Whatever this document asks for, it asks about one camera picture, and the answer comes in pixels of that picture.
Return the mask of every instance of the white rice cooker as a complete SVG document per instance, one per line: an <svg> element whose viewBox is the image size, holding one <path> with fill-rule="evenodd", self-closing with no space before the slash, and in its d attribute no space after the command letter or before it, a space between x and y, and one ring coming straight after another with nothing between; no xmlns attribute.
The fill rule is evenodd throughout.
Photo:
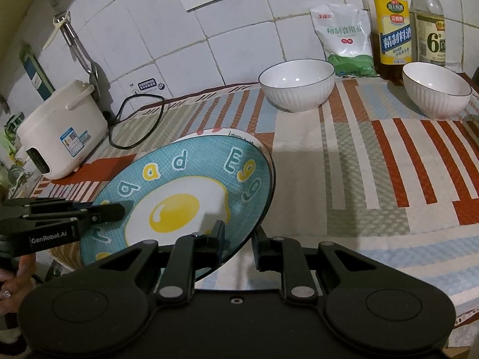
<svg viewBox="0 0 479 359"><path fill-rule="evenodd" d="M22 147L45 178L58 180L76 171L107 132L107 122L79 80L56 90L18 127Z"/></svg>

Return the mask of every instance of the yellow label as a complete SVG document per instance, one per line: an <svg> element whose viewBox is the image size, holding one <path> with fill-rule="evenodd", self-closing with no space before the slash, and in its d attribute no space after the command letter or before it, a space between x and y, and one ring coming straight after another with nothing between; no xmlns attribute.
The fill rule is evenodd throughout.
<svg viewBox="0 0 479 359"><path fill-rule="evenodd" d="M406 64L411 58L411 27L405 0L374 0L382 64Z"/></svg>
<svg viewBox="0 0 479 359"><path fill-rule="evenodd" d="M421 62L444 65L446 61L446 31L444 18L418 13L418 54Z"/></svg>

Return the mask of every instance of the rice cooker handle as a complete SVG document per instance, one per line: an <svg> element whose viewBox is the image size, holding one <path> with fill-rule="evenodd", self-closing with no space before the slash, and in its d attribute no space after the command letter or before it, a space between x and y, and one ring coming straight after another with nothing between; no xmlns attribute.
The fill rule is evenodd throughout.
<svg viewBox="0 0 479 359"><path fill-rule="evenodd" d="M93 85L89 85L85 90L83 90L80 94L78 94L73 100L66 104L66 110L72 110L78 103L83 100L88 95L92 94L95 90Z"/></svg>

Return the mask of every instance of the plastic bag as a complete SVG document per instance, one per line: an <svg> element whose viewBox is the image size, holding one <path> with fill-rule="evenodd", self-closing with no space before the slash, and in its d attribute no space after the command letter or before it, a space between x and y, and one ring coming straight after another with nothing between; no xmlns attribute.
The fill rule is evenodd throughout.
<svg viewBox="0 0 479 359"><path fill-rule="evenodd" d="M323 3L311 9L314 30L336 75L375 77L367 11L351 4Z"/></svg>

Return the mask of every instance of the patchwork tablecloth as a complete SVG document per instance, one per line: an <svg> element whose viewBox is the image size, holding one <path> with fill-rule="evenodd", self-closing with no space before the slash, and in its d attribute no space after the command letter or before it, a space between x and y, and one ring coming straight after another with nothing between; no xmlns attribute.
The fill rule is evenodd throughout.
<svg viewBox="0 0 479 359"><path fill-rule="evenodd" d="M272 150L276 192L263 222L270 236L316 247L328 239L423 279L454 302L457 324L479 311L479 101L447 121L423 116L404 87L380 78L337 80L318 110L278 111L258 84L174 100L143 144L121 151L105 140L70 177L41 180L33 196L93 200L145 153L210 128L245 130ZM113 140L137 141L160 111L152 105L116 127ZM78 245L52 250L81 266ZM197 282L205 289L278 287L259 273L247 244Z"/></svg>

